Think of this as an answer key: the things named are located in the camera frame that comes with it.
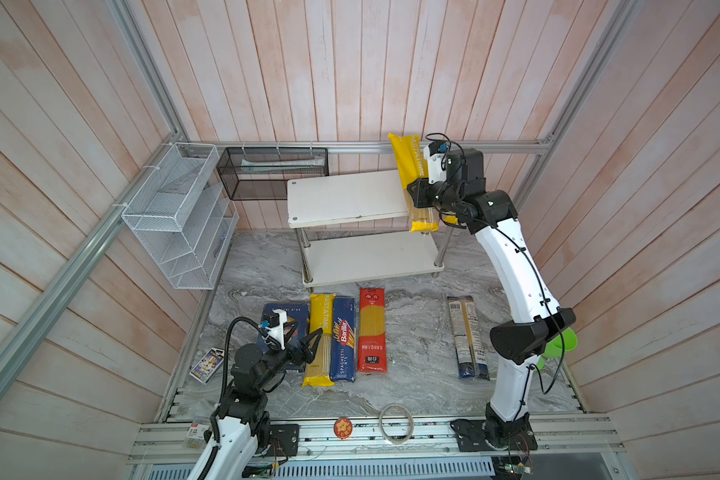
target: barilla logo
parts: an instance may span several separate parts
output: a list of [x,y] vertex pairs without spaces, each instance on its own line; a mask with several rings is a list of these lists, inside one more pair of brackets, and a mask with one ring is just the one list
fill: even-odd
[[347,344],[347,338],[349,336],[349,323],[346,320],[342,320],[342,324],[339,326],[340,336],[338,340],[342,345]]

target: wooden wall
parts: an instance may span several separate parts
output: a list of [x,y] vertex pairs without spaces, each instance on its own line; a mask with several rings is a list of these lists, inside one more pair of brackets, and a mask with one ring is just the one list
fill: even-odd
[[[170,128],[105,2],[0,2],[0,343]],[[0,404],[0,478],[118,478],[196,310],[123,232]]]
[[641,477],[720,474],[720,0],[642,4],[520,216]]
[[[544,138],[617,0],[130,0],[193,140]],[[514,193],[533,155],[487,155]],[[333,174],[388,170],[340,155]],[[286,202],[238,202],[241,229],[287,228]],[[404,227],[403,220],[342,228]]]

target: gray marble tabletop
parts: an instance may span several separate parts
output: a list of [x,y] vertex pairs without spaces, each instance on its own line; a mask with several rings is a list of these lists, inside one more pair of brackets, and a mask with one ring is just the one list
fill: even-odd
[[[312,239],[364,232],[309,231]],[[434,234],[440,245],[444,234]],[[192,364],[211,347],[223,348],[226,327],[237,316],[259,320],[268,302],[308,302],[301,282],[296,237],[282,233],[238,233],[232,239],[230,256],[222,273],[211,311],[200,337]],[[439,278],[429,274],[317,288],[319,293],[354,296],[360,287],[384,288],[388,372],[360,376],[354,383],[333,387],[303,387],[303,374],[288,373],[285,381],[269,394],[273,418],[334,418],[377,416],[390,403],[403,404],[416,416],[481,416],[495,387],[498,354],[490,345],[490,328],[510,319],[504,290],[488,255],[464,232],[454,234]],[[478,310],[483,343],[488,354],[490,381],[459,379],[450,319],[445,298],[472,295]],[[230,350],[256,340],[252,328],[238,325]],[[556,361],[548,361],[543,372],[549,385]],[[552,391],[543,396],[538,378],[531,384],[532,412],[576,411],[579,404],[562,372]],[[188,378],[180,389],[173,420],[207,418],[221,389],[218,371],[207,385]]]

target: green bowl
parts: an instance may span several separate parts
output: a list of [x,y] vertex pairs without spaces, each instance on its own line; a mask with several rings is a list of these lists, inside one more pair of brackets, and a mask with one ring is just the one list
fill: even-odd
[[[576,348],[578,340],[576,339],[576,332],[570,328],[563,330],[563,340],[565,340],[565,351],[569,352]],[[560,335],[552,339],[551,342],[547,343],[547,348],[541,356],[545,356],[548,359],[557,358],[563,354],[563,343],[560,340]]]

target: black mesh basket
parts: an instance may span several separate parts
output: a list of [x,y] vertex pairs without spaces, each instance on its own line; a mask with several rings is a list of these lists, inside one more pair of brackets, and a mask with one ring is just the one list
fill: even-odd
[[285,200],[288,180],[328,176],[328,150],[228,147],[216,169],[232,200]]

